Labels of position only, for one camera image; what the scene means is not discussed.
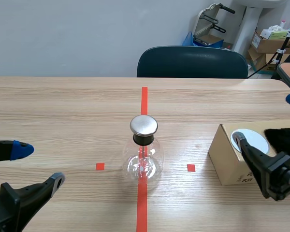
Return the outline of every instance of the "floor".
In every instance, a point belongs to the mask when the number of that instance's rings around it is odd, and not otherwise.
[[[250,68],[248,70],[248,76],[252,75],[254,73],[253,69]],[[250,79],[271,79],[272,75],[265,75],[265,74],[254,74]]]

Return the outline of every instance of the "stainless steel lid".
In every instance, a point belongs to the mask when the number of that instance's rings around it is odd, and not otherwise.
[[[139,115],[132,119],[130,123],[131,131],[141,137],[148,137],[156,133],[158,129],[157,121],[148,115]]]

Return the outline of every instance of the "black rubber lid seal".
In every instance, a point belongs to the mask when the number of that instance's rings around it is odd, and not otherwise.
[[[154,141],[154,135],[150,135],[148,137],[138,136],[136,134],[133,135],[133,140],[137,145],[147,146],[150,145]]]

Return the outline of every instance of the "wood grain tabletop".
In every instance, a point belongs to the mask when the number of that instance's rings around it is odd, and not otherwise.
[[[0,184],[16,189],[66,175],[24,231],[136,231],[137,187],[122,175],[121,154],[143,86],[165,153],[160,180],[148,189],[149,232],[290,230],[290,196],[275,202],[257,184],[221,186],[207,154],[219,123],[290,118],[284,83],[0,77],[0,140],[35,147],[28,158],[0,162]],[[99,162],[105,171],[95,171]]]

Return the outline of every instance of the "clear glass jug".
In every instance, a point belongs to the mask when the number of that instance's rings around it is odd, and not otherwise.
[[[163,170],[163,148],[154,137],[158,129],[157,121],[148,115],[132,119],[130,129],[133,137],[123,150],[123,171],[136,182],[152,182]]]

